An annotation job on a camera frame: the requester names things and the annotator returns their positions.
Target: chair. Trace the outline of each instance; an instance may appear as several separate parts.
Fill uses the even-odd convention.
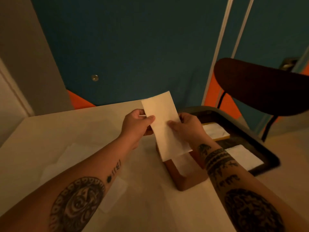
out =
[[[263,142],[278,116],[309,110],[309,76],[231,58],[216,62],[214,74],[224,90],[217,108],[228,93],[248,106],[273,115],[262,135]]]

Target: table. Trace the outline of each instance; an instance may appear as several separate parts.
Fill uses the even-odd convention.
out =
[[[141,101],[26,118],[0,149],[0,215],[38,187],[67,146],[108,144],[136,108]],[[129,184],[125,194],[109,213],[97,210],[83,231],[235,231],[209,179],[176,190],[154,135],[142,138],[120,177]]]

